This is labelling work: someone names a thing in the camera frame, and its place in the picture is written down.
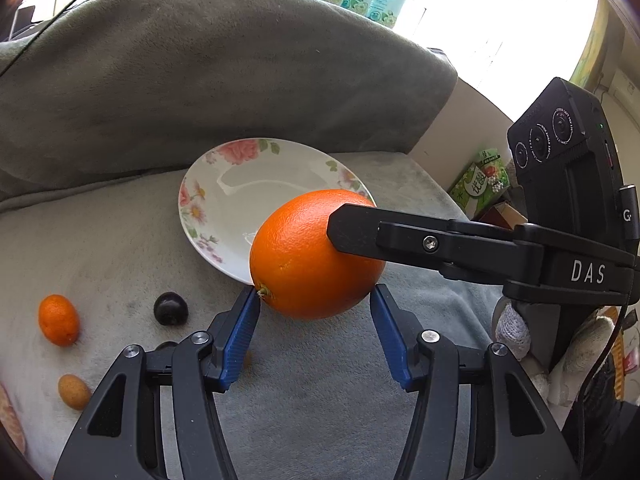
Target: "gray blanket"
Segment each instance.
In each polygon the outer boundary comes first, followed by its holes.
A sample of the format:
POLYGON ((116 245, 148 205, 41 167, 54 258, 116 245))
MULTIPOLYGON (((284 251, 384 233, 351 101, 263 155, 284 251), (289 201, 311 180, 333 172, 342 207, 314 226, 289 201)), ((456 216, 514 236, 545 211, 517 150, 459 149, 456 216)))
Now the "gray blanket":
MULTIPOLYGON (((26 41, 0 43, 0 67, 26 41)), ((0 207, 186 168, 242 137, 408 153, 455 81, 430 52, 317 0, 91 0, 0 79, 0 207)))
MULTIPOLYGON (((380 207, 464 218, 401 153, 337 158, 380 207)), ((151 350, 180 341, 206 328, 242 288, 201 258, 182 232, 176 201, 183 175, 144 176, 0 214, 0 381, 23 424, 28 459, 45 479, 78 420, 58 396, 60 375, 76 374, 95 388, 126 345, 151 350), (165 327, 154 319, 153 302, 166 290, 189 303, 187 325, 165 327), (70 348, 53 346, 38 329, 38 303, 52 293, 72 300, 81 317, 80 339, 70 348)), ((387 264, 380 282, 425 327, 459 345, 489 344, 499 287, 450 282, 432 270, 398 264, 387 264)), ((416 395, 391 378, 367 300, 313 322, 263 306, 250 350, 251 366, 216 396, 239 479, 393 478, 416 395)), ((177 480, 182 475, 169 394, 164 392, 162 434, 169 478, 177 480)), ((467 410, 458 426, 464 436, 467 410)), ((463 467, 457 457, 452 480, 462 477, 463 467)))

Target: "orange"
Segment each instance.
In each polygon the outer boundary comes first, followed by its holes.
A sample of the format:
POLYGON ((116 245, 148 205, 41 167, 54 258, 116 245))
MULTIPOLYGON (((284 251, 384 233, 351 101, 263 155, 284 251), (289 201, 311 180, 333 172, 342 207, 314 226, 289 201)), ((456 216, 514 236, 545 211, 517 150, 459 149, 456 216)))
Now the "orange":
POLYGON ((249 267, 262 299, 286 316, 318 319, 359 303, 385 263, 338 252, 326 236, 329 215, 345 203, 372 206, 353 191, 305 193, 277 209, 255 235, 249 267))
POLYGON ((52 294, 38 308, 40 330, 49 341, 58 346, 76 342, 80 332, 80 319, 76 309, 64 296, 52 294))

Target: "wire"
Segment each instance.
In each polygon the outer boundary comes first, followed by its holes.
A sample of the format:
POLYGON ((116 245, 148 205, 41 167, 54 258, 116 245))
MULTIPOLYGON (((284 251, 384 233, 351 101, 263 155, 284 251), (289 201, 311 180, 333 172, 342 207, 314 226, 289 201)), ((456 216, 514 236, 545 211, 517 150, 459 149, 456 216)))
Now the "wire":
POLYGON ((607 341, 607 344, 605 345, 602 353, 596 359, 596 362, 593 364, 593 367, 591 367, 591 370, 589 370, 589 373, 585 377, 584 382, 580 387, 578 396, 575 399, 575 407, 577 409, 577 413, 576 413, 577 425, 578 425, 578 428, 577 428, 578 429, 578 456, 577 456, 578 463, 577 465, 578 465, 578 472, 580 473, 580 477, 582 477, 582 469, 584 468, 584 432, 585 432, 584 394, 587 390, 587 387, 591 383, 591 380, 594 378, 598 370, 600 370, 602 363, 607 358, 607 356, 609 355, 609 352, 611 352, 611 349, 613 348, 614 343, 616 342, 616 338, 618 337, 618 334, 620 333, 620 329, 622 329, 622 324, 625 321, 627 307, 628 307, 628 304, 624 304, 623 306, 620 307, 620 312, 618 313, 618 320, 616 321, 616 325, 613 328, 611 337, 607 341))
POLYGON ((22 48, 20 49, 20 52, 18 52, 18 54, 16 54, 16 55, 14 56, 14 58, 13 58, 13 59, 12 59, 12 60, 7 64, 7 66, 5 66, 5 67, 2 69, 2 72, 0 72, 0 77, 2 77, 4 74, 6 74, 6 71, 7 71, 7 70, 9 70, 9 69, 10 69, 10 68, 15 64, 15 62, 16 62, 16 61, 18 61, 18 60, 20 59, 20 56, 22 56, 22 54, 24 54, 24 53, 25 53, 25 51, 26 51, 26 50, 27 50, 27 49, 28 49, 28 48, 33 44, 33 42, 34 42, 34 41, 36 41, 36 40, 37 40, 37 39, 38 39, 38 38, 39 38, 39 37, 44 33, 44 31, 45 31, 45 30, 47 30, 47 29, 48 29, 48 28, 49 28, 53 23, 55 23, 55 22, 58 20, 58 18, 59 18, 60 16, 62 16, 62 14, 63 14, 64 12, 66 12, 67 10, 69 10, 69 8, 70 8, 74 3, 76 3, 76 1, 78 1, 78 0, 71 0, 68 4, 66 4, 66 5, 62 8, 62 10, 60 10, 60 12, 59 12, 59 13, 57 13, 57 14, 56 14, 56 15, 55 15, 51 20, 50 20, 50 22, 49 22, 49 23, 47 23, 47 25, 45 25, 44 27, 42 27, 42 28, 41 28, 41 29, 40 29, 40 30, 39 30, 39 31, 34 35, 34 37, 33 37, 33 38, 31 38, 31 39, 28 41, 28 43, 27 43, 27 44, 25 44, 25 45, 24 45, 24 47, 22 47, 22 48))

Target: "small brown egg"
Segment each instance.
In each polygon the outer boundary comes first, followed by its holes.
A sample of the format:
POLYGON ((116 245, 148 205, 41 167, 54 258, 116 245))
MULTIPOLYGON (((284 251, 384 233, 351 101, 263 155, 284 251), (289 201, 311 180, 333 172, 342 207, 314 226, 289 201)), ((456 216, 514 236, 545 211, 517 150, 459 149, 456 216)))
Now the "small brown egg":
POLYGON ((91 390, 84 381, 75 375, 66 374, 58 380, 58 393, 62 401, 70 408, 81 412, 91 399, 91 390))

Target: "screw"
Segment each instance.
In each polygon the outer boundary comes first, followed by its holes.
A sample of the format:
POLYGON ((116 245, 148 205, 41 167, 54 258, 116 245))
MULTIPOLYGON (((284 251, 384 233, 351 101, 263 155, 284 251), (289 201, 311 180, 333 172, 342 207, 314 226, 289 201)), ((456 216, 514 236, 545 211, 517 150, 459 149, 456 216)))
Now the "screw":
POLYGON ((435 236, 425 236, 422 241, 422 246, 424 250, 428 253, 433 253, 438 248, 438 239, 435 236))
POLYGON ((124 357, 135 357, 140 353, 140 347, 138 345, 129 345, 127 346, 122 353, 124 357))
POLYGON ((191 335, 191 342, 194 345, 204 344, 208 340, 209 340, 209 334, 207 334, 206 332, 196 332, 195 334, 191 335))
POLYGON ((491 345, 491 352, 497 356, 503 357, 507 355, 507 347, 502 343, 494 343, 491 345))
POLYGON ((422 339, 427 343, 437 343, 440 341, 440 334, 435 330, 425 330, 422 332, 422 339))

